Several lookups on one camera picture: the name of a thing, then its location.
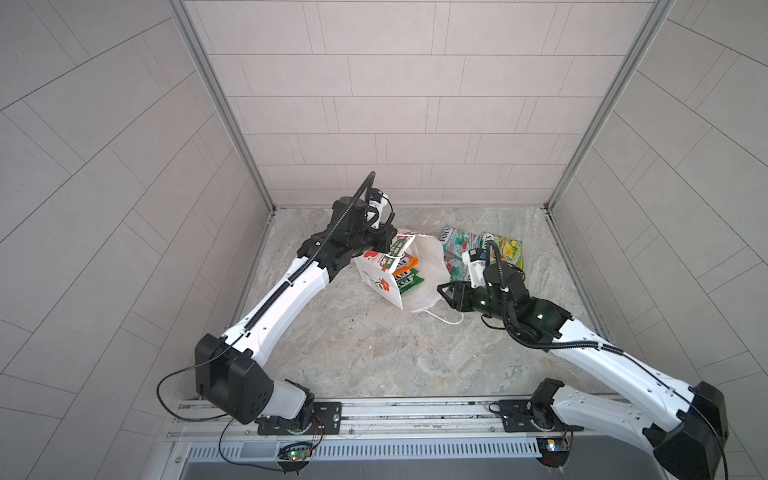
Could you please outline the white floral paper bag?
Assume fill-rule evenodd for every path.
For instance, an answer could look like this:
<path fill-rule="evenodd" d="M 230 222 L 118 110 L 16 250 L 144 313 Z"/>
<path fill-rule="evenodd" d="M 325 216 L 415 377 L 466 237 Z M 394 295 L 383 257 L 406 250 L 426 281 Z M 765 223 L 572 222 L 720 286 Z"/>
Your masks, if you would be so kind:
<path fill-rule="evenodd" d="M 454 311 L 453 317 L 445 318 L 437 310 L 440 303 L 447 306 L 438 286 L 451 277 L 442 243 L 436 237 L 402 229 L 388 252 L 368 251 L 354 263 L 363 283 L 397 308 L 429 315 L 451 326 L 463 322 L 463 313 Z"/>

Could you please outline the orange Fox's fruits candy packet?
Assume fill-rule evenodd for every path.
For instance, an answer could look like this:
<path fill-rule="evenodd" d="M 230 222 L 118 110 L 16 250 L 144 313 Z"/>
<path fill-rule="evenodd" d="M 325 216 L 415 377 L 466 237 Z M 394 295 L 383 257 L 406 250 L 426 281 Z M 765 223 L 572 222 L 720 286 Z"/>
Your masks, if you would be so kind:
<path fill-rule="evenodd" d="M 415 268 L 419 259 L 411 254 L 405 253 L 397 262 L 393 275 L 399 276 Z"/>

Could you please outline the yellow-green spring tea candy packet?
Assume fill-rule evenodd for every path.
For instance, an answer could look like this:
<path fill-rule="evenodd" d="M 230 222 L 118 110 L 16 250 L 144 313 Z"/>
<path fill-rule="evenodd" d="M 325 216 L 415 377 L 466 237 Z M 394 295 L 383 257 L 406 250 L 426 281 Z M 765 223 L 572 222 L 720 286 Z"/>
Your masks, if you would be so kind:
<path fill-rule="evenodd" d="M 481 235 L 484 246 L 487 240 L 493 241 L 499 248 L 503 261 L 524 268 L 523 242 L 518 239 L 499 236 L 490 232 Z"/>

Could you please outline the teal mint blossom candy packet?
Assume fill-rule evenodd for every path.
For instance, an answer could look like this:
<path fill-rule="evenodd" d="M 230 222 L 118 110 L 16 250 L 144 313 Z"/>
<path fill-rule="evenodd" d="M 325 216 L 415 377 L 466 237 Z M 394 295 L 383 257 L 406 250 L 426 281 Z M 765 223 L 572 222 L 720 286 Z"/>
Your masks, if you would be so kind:
<path fill-rule="evenodd" d="M 450 225 L 444 227 L 439 240 L 448 259 L 460 259 L 466 251 L 483 248 L 480 235 Z"/>

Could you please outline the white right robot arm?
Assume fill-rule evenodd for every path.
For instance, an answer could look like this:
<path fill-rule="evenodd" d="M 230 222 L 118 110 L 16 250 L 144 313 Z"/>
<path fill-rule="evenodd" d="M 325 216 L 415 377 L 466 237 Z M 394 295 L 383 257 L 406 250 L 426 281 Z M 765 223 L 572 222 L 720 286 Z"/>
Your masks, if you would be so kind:
<path fill-rule="evenodd" d="M 525 414 L 538 429 L 578 426 L 599 432 L 650 454 L 677 479 L 730 473 L 725 398 L 713 385 L 690 385 L 638 360 L 569 311 L 532 296 L 524 272 L 513 265 L 488 265 L 481 283 L 452 281 L 437 291 L 450 308 L 500 320 L 519 345 L 578 366 L 622 397 L 610 400 L 545 379 Z"/>

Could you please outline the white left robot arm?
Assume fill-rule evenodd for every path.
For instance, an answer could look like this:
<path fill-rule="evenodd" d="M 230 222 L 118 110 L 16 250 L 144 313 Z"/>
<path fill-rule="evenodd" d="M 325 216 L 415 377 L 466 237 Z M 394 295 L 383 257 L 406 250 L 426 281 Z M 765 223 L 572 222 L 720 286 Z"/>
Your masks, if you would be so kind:
<path fill-rule="evenodd" d="M 351 261 L 369 251 L 386 253 L 397 233 L 388 196 L 369 188 L 332 206 L 325 230 L 306 239 L 288 270 L 243 319 L 220 336 L 205 335 L 194 352 L 198 394 L 242 424 L 259 417 L 303 430 L 314 397 L 305 387 L 269 377 L 263 367 L 280 337 L 311 299 Z"/>

